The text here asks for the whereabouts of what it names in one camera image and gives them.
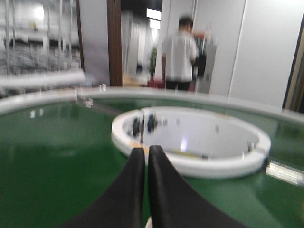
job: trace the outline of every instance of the small black object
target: small black object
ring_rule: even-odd
[[[153,132],[156,126],[157,126],[157,120],[155,116],[153,114],[149,115],[149,119],[147,123],[148,132]]]
[[[133,130],[133,137],[138,136],[138,134],[140,133],[140,130],[141,130],[141,123],[140,123],[139,118],[135,118],[133,120],[132,130]]]

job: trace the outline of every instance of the floor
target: floor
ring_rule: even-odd
[[[148,80],[150,80],[150,73],[148,70],[139,71],[136,75],[123,72],[123,86],[125,87],[147,87]]]

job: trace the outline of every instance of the wooden door frame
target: wooden door frame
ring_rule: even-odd
[[[110,86],[123,86],[120,0],[107,0]]]

